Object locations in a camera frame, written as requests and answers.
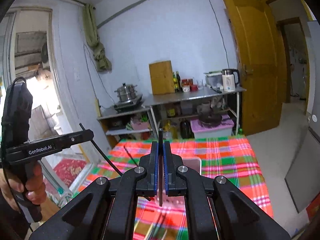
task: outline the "black cable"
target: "black cable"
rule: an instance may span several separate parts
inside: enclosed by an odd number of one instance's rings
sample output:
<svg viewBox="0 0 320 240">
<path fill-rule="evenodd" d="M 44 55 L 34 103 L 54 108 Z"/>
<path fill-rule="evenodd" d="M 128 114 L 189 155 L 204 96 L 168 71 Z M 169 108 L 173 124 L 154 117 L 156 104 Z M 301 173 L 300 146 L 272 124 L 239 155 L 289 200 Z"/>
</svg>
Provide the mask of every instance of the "black cable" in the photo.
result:
<svg viewBox="0 0 320 240">
<path fill-rule="evenodd" d="M 27 81 L 24 77 L 17 77 L 13 82 L 12 82 L 12 85 L 10 87 L 10 90 L 7 92 L 8 94 L 8 106 L 7 106 L 7 110 L 6 110 L 6 114 L 9 113 L 10 114 L 10 108 L 11 108 L 11 104 L 12 104 L 12 91 L 13 91 L 13 87 L 15 85 L 15 83 L 18 81 L 18 80 L 23 80 L 23 82 L 25 82 L 25 84 L 27 84 Z M 19 206 L 19 203 L 17 201 L 17 198 L 15 196 L 15 194 L 13 193 L 13 190 L 12 188 L 10 187 L 10 183 L 9 183 L 9 179 L 8 179 L 8 175 L 7 175 L 7 172 L 6 172 L 6 160 L 5 160 L 5 155 L 6 155 L 6 145 L 5 145 L 5 142 L 6 142 L 6 137 L 7 137 L 7 126 L 8 125 L 12 125 L 11 122 L 4 122 L 3 124 L 3 133 L 2 133 L 2 140 L 1 140 L 1 163 L 2 163 L 2 170 L 3 170 L 3 175 L 4 175 L 4 178 L 5 178 L 5 181 L 9 187 L 9 190 L 11 192 L 11 195 L 19 209 L 19 212 L 20 214 L 23 214 L 22 212 L 22 209 L 21 207 Z M 33 229 L 31 228 L 31 224 L 29 224 L 29 228 L 31 230 L 31 232 L 33 232 Z"/>
<path fill-rule="evenodd" d="M 218 24 L 218 27 L 219 27 L 219 32 L 220 32 L 220 35 L 221 35 L 221 38 L 222 38 L 222 43 L 223 43 L 224 51 L 226 52 L 226 58 L 227 58 L 228 68 L 230 68 L 230 66 L 229 66 L 229 60 L 228 60 L 228 53 L 227 53 L 226 46 L 225 46 L 225 44 L 224 44 L 224 39 L 223 39 L 223 35 L 222 35 L 222 32 L 221 32 L 220 24 L 219 24 L 219 22 L 218 22 L 218 18 L 217 18 L 216 12 L 215 12 L 215 10 L 214 10 L 214 8 L 213 8 L 212 3 L 211 3 L 210 0 L 209 0 L 209 3 L 210 3 L 210 5 L 211 5 L 212 11 L 214 12 L 214 16 L 216 17 L 216 21 L 217 21 L 217 24 Z"/>
<path fill-rule="evenodd" d="M 87 47 L 85 44 L 83 44 L 83 48 L 84 48 L 84 47 L 87 49 L 87 51 L 88 51 L 88 53 L 89 53 L 90 60 L 91 60 L 92 64 L 95 66 L 95 63 L 93 62 L 93 60 L 92 60 L 92 58 L 91 58 L 91 54 L 90 54 L 90 51 L 89 51 L 88 47 Z M 94 90 L 94 86 L 93 86 L 93 82 L 92 82 L 92 78 L 91 78 L 91 75 L 90 75 L 89 66 L 88 66 L 88 62 L 87 62 L 87 57 L 85 57 L 85 61 L 86 61 L 86 63 L 87 63 L 87 69 L 88 69 L 89 77 L 90 77 L 91 84 L 92 84 L 92 87 L 93 87 L 93 90 Z M 101 84 L 102 84 L 105 92 L 107 93 L 107 95 L 111 98 L 111 100 L 112 100 L 113 103 L 115 104 L 116 102 L 113 100 L 113 98 L 112 98 L 112 97 L 110 96 L 110 94 L 108 93 L 106 87 L 104 86 L 104 84 L 103 84 L 103 82 L 102 82 L 102 79 L 101 79 L 99 73 L 97 73 L 97 74 L 98 74 L 98 76 L 99 76 L 99 79 L 100 79 L 100 81 L 101 81 Z"/>
</svg>

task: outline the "floor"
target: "floor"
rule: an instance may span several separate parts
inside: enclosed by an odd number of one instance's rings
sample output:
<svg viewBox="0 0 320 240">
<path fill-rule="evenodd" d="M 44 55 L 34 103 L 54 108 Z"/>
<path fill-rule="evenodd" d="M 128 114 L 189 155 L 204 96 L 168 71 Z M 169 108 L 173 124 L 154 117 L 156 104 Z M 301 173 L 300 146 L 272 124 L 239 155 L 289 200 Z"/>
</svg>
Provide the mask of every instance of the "floor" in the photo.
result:
<svg viewBox="0 0 320 240">
<path fill-rule="evenodd" d="M 247 137 L 268 186 L 274 219 L 291 236 L 308 223 L 307 212 L 297 213 L 284 181 L 308 129 L 304 103 L 283 104 L 278 127 Z"/>
</svg>

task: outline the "pink storage box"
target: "pink storage box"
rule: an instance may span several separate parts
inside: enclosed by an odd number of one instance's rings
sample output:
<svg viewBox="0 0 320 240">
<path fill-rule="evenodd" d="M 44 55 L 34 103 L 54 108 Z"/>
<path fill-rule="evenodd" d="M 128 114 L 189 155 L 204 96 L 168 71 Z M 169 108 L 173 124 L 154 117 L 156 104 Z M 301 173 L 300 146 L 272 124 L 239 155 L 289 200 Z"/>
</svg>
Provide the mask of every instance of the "pink storage box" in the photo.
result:
<svg viewBox="0 0 320 240">
<path fill-rule="evenodd" d="M 149 121 L 147 122 L 139 122 L 137 120 L 132 121 L 131 120 L 131 126 L 133 130 L 146 130 L 151 129 Z"/>
<path fill-rule="evenodd" d="M 222 119 L 226 118 L 229 118 L 229 116 L 224 114 Z M 228 119 L 222 121 L 222 123 L 217 127 L 208 128 L 202 127 L 199 119 L 191 120 L 191 129 L 195 135 L 195 139 L 231 136 L 234 125 L 234 122 L 231 119 Z"/>
</svg>

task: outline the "wooden cutting board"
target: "wooden cutting board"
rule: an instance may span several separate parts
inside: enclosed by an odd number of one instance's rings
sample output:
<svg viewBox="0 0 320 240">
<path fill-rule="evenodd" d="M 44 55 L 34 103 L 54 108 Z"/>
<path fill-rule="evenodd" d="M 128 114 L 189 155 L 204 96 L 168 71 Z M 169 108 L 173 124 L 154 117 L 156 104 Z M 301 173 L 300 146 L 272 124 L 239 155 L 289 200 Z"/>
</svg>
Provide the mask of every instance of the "wooden cutting board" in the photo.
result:
<svg viewBox="0 0 320 240">
<path fill-rule="evenodd" d="M 171 61 L 149 64 L 153 95 L 174 93 Z"/>
</svg>

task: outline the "shelf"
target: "shelf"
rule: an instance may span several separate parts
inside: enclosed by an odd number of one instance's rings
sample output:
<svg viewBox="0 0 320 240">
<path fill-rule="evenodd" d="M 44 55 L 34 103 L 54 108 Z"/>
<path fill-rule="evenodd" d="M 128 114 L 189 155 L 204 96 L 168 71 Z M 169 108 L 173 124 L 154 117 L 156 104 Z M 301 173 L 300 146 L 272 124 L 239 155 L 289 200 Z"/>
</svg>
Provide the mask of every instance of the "shelf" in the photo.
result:
<svg viewBox="0 0 320 240">
<path fill-rule="evenodd" d="M 141 133 L 141 132 L 152 132 L 152 129 L 144 129 L 144 130 L 127 130 L 127 129 L 111 130 L 111 131 L 107 131 L 106 135 L 132 134 L 132 133 Z"/>
<path fill-rule="evenodd" d="M 230 111 L 233 113 L 233 115 L 236 117 L 236 113 L 230 108 L 230 107 L 227 107 L 226 109 L 224 110 L 219 110 L 219 113 L 223 113 L 223 112 L 227 112 L 227 111 Z M 180 118 L 192 118 L 192 117 L 197 117 L 199 116 L 198 113 L 195 113 L 195 114 L 183 114 L 183 115 L 179 115 L 179 116 L 175 116 L 175 117 L 167 117 L 163 120 L 167 120 L 167 119 L 180 119 Z"/>
<path fill-rule="evenodd" d="M 157 106 L 157 105 L 163 105 L 163 104 L 175 103 L 175 102 L 181 102 L 181 101 L 187 101 L 187 100 L 193 100 L 193 99 L 211 98 L 211 97 L 223 96 L 228 94 L 236 94 L 244 91 L 246 91 L 244 88 L 236 87 L 235 91 L 232 91 L 232 92 L 222 91 L 222 93 L 219 94 L 214 90 L 211 90 L 210 88 L 205 87 L 204 89 L 198 90 L 198 91 L 171 93 L 171 94 L 165 94 L 165 95 L 149 95 L 143 102 L 143 105 Z"/>
<path fill-rule="evenodd" d="M 140 106 L 135 110 L 118 113 L 113 107 L 110 107 L 110 108 L 106 108 L 104 111 L 102 111 L 101 117 L 98 117 L 97 120 L 109 119 L 109 118 L 113 118 L 113 117 L 120 117 L 120 116 L 130 115 L 130 114 L 137 114 L 137 113 L 141 113 L 141 112 L 147 112 L 149 110 L 150 110 L 150 107 Z"/>
</svg>

